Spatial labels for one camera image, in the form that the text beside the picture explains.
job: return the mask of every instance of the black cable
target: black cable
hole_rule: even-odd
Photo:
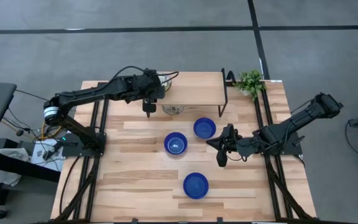
[[[65,180],[65,184],[63,185],[63,189],[62,189],[62,194],[60,195],[60,203],[59,203],[59,214],[60,214],[60,215],[62,214],[63,194],[65,193],[65,189],[66,189],[66,185],[67,185],[67,182],[68,182],[68,178],[69,178],[69,176],[70,176],[70,174],[71,174],[71,172],[72,172],[72,170],[73,170],[73,168],[74,168],[74,165],[77,163],[77,161],[78,161],[79,158],[80,158],[80,157],[78,156],[78,157],[74,160],[73,164],[72,164],[71,167],[70,167],[70,170],[68,170],[68,174],[67,174],[67,177],[66,177],[66,180]]]
[[[18,125],[13,119],[8,117],[2,117],[6,122],[14,126],[15,128],[23,129],[24,131],[36,131],[38,129],[30,129],[30,128],[23,128],[22,126]]]
[[[114,79],[115,79],[121,72],[127,70],[128,68],[134,68],[134,69],[137,69],[137,70],[139,70],[139,71],[141,71],[141,72],[144,72],[144,73],[146,73],[146,74],[148,74],[148,75],[153,75],[153,74],[150,74],[150,73],[148,73],[147,71],[145,71],[145,70],[143,70],[143,69],[141,69],[141,68],[139,68],[139,67],[130,65],[130,66],[126,66],[126,67],[120,69],[120,70],[107,82],[107,84],[105,84],[105,85],[102,86],[102,87],[92,88],[92,89],[90,89],[89,91],[84,91],[84,92],[82,92],[82,93],[77,93],[77,94],[73,94],[73,93],[69,93],[69,92],[64,92],[64,93],[59,93],[58,95],[62,95],[62,96],[81,96],[81,95],[85,95],[85,94],[91,93],[91,92],[93,92],[93,91],[100,91],[100,90],[106,88],[110,83],[112,83],[112,82],[114,81]],[[171,74],[174,74],[174,73],[176,73],[176,72],[172,72],[172,73],[168,73],[168,74],[156,74],[156,75],[157,75],[157,76],[161,76],[161,75],[171,75]]]
[[[22,122],[21,120],[17,119],[17,117],[15,116],[15,114],[12,112],[12,110],[10,108],[8,108],[9,112],[11,112],[12,116],[20,123],[20,124],[24,124],[25,126],[27,126],[29,129],[30,126],[28,124],[26,124],[25,122]]]
[[[256,143],[263,143],[263,144],[268,145],[269,147],[266,148],[266,149],[270,149],[271,147],[276,148],[275,146],[273,146],[273,145],[271,145],[271,144],[269,144],[269,143],[267,143],[267,142],[265,142],[265,141],[257,141],[257,140],[253,140],[252,143],[249,143],[249,144],[246,144],[246,145],[239,144],[238,142],[237,142],[236,144],[238,144],[238,145],[241,146],[241,147],[248,147],[248,146],[254,145],[254,144],[256,144]]]
[[[232,161],[240,161],[240,160],[242,159],[242,156],[241,156],[240,159],[232,159],[232,158],[230,158],[228,155],[226,155],[226,156],[227,156],[227,158],[229,158],[229,159],[232,160]]]
[[[44,133],[43,138],[46,136],[46,137],[53,138],[54,140],[56,140],[55,136],[58,135],[62,129],[61,129],[58,133],[56,133],[56,134],[50,134],[49,132],[54,131],[54,130],[59,129],[59,128],[60,128],[60,127],[51,127],[51,126],[48,126],[47,131]]]
[[[303,159],[301,159],[301,157],[299,155],[293,155],[295,158],[297,158],[299,161],[301,161],[301,163],[303,164],[303,167],[305,166],[305,162],[303,161]]]
[[[36,97],[36,98],[38,98],[38,99],[41,99],[41,100],[48,101],[47,99],[42,98],[41,96],[37,96],[37,95],[31,94],[31,93],[28,93],[28,92],[26,92],[26,91],[22,91],[22,90],[18,90],[18,89],[16,89],[15,91],[18,91],[18,92],[20,92],[20,93],[24,93],[24,94],[27,94],[27,95],[30,95],[30,96],[34,96],[34,97]]]
[[[292,110],[290,113],[294,113],[295,111],[297,111],[299,108],[301,108],[302,106],[306,105],[307,103],[309,103],[312,100],[308,100],[306,102],[304,102],[302,105],[300,105],[299,107],[295,108],[294,110]]]
[[[33,144],[40,144],[40,145],[42,146],[42,148],[44,149],[44,153],[48,153],[44,145],[54,147],[53,145],[49,145],[49,144],[43,143],[42,140],[39,140],[39,139],[38,139],[42,134],[36,136],[35,133],[33,132],[33,135],[35,136],[35,138],[32,140],[32,143],[33,143]],[[45,162],[45,165],[46,165],[48,162],[54,162],[54,163],[55,163],[55,166],[56,166],[56,170],[59,171],[59,172],[61,172],[61,171],[59,170],[59,167],[57,166],[57,163],[55,162],[55,160],[44,161],[44,162]]]
[[[317,100],[314,101],[313,107],[311,108],[310,111],[313,111],[313,110],[314,110],[314,108],[315,108],[315,106],[316,106],[316,102],[317,102]],[[309,115],[309,114],[305,114],[305,115],[303,115],[302,117],[300,117],[299,119],[303,119],[305,116],[308,116],[308,115]],[[291,121],[291,123],[287,126],[287,130],[285,131],[283,150],[285,150],[285,146],[287,146],[287,141],[288,141],[287,136],[288,136],[288,131],[290,130],[291,125],[293,125],[292,121]]]
[[[347,141],[348,145],[353,149],[353,151],[354,151],[355,153],[358,154],[358,152],[353,148],[351,142],[349,141],[349,138],[347,137],[347,127],[350,125],[350,124],[349,124],[350,121],[351,121],[351,120],[347,121],[347,123],[346,123],[346,125],[345,125],[345,137],[346,137],[346,141]]]
[[[166,83],[166,82],[169,82],[169,81],[173,80],[174,78],[176,78],[176,77],[179,75],[179,72],[173,72],[173,73],[176,73],[176,75],[174,75],[173,77],[169,78],[168,80],[165,80],[165,81],[162,82],[161,84],[164,84],[164,83]]]

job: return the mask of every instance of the wooden plank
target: wooden plank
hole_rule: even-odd
[[[197,87],[196,80],[189,83]],[[96,86],[97,81],[83,82],[83,88]],[[266,82],[273,120],[279,123],[290,115],[283,83]],[[92,222],[214,222],[216,217],[227,221],[274,220],[264,158],[254,154],[247,162],[228,161],[225,168],[216,163],[216,150],[193,133],[196,118],[208,116],[217,124],[219,136],[227,123],[234,124],[241,135],[251,136],[258,129],[255,108],[249,97],[233,87],[227,89],[229,103],[222,118],[215,106],[186,106],[182,114],[169,116],[160,106],[149,119],[142,111],[142,102],[126,104],[110,101],[106,130],[106,151],[101,158],[93,204]],[[261,110],[264,113],[263,101]],[[88,125],[93,104],[76,109],[75,119]],[[183,133],[188,140],[186,152],[173,156],[165,152],[163,140],[172,131]],[[238,155],[232,153],[233,159]],[[63,164],[51,218],[58,216],[60,194],[74,159]],[[292,156],[282,156],[289,191],[310,215],[315,216],[308,181],[303,165]],[[82,159],[73,169],[63,198],[68,205],[77,191]],[[205,198],[192,200],[183,191],[183,179],[191,172],[200,172],[209,180]],[[285,209],[278,191],[282,216]],[[87,194],[81,206],[84,217]]]
[[[157,105],[224,105],[221,72],[180,72]]]

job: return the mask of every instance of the blue bowl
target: blue bowl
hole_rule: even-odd
[[[170,133],[165,137],[164,147],[170,154],[179,155],[186,150],[187,139],[182,133]]]
[[[216,125],[214,121],[209,118],[200,118],[194,123],[193,129],[198,137],[202,139],[209,139],[214,136],[216,132]]]
[[[208,193],[208,180],[203,174],[191,173],[185,178],[183,189],[189,198],[201,199]]]

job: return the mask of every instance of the gray carpet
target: gray carpet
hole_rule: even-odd
[[[255,0],[255,9],[260,26],[358,25],[358,1]],[[0,29],[212,25],[250,26],[247,1],[0,0]],[[290,108],[320,91],[344,104],[337,118],[315,121],[300,135],[306,136],[302,147],[318,216],[358,222],[358,155],[344,137],[346,121],[358,117],[358,30],[262,31],[261,36],[270,77],[284,81]],[[0,82],[45,98],[79,89],[83,80],[107,80],[126,65],[260,69],[252,31],[0,35]],[[42,104],[16,93],[11,109],[39,127]],[[17,140],[5,126],[1,137]],[[358,129],[350,129],[349,138],[358,149]],[[11,214],[0,223],[48,220],[53,199],[53,191],[13,193],[6,205]],[[34,208],[34,201],[43,203]]]

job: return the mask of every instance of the chair wheel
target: chair wheel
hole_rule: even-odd
[[[7,215],[7,212],[5,212],[4,210],[0,210],[0,219],[5,218]]]

